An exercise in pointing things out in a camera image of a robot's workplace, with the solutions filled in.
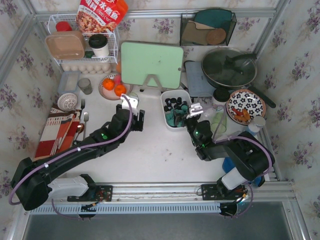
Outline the white storage basket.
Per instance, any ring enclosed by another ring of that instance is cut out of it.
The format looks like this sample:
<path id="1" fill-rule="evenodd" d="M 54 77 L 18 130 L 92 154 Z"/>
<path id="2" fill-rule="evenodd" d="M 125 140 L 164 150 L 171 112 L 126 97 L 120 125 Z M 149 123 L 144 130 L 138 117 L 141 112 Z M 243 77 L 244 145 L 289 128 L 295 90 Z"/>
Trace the white storage basket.
<path id="1" fill-rule="evenodd" d="M 187 129 L 185 126 L 172 127 L 167 123 L 167 119 L 166 119 L 166 114 L 167 113 L 164 110 L 164 107 L 166 105 L 165 100 L 167 98 L 170 98 L 170 99 L 171 98 L 176 98 L 177 99 L 178 97 L 181 97 L 181 99 L 183 101 L 186 101 L 187 105 L 189 107 L 191 106 L 192 100 L 191 100 L 190 94 L 186 90 L 183 90 L 183 89 L 167 90 L 167 91 L 164 91 L 160 96 L 160 102 L 161 102 L 161 107 L 162 107 L 162 121 L 165 124 L 166 128 L 171 132 L 181 132 L 181 131 Z"/>

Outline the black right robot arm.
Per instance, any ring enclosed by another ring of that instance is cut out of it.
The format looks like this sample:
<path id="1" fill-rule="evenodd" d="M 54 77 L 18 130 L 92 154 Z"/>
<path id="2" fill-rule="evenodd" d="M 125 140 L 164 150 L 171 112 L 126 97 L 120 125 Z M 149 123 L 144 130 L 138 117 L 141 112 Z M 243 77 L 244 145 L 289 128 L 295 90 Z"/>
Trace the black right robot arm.
<path id="1" fill-rule="evenodd" d="M 203 161 L 231 158 L 234 167 L 216 183 L 201 186 L 202 199 L 237 200 L 246 193 L 245 183 L 266 175 L 275 158 L 250 132 L 214 140 L 208 120 L 198 121 L 197 115 L 174 113 L 174 120 L 182 122 L 195 146 L 197 156 Z"/>

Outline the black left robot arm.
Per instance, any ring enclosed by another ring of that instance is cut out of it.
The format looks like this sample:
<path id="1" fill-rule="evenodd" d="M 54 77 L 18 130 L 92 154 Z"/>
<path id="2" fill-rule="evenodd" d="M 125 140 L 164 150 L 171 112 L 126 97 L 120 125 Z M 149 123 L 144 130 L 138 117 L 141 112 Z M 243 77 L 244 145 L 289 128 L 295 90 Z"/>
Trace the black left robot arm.
<path id="1" fill-rule="evenodd" d="M 60 153 L 36 161 L 30 157 L 22 159 L 11 180 L 12 193 L 26 211 L 44 204 L 54 191 L 50 184 L 65 172 L 92 159 L 104 156 L 117 149 L 128 134 L 141 132 L 145 111 L 132 113 L 120 105 L 111 121 L 93 131 L 80 143 Z"/>

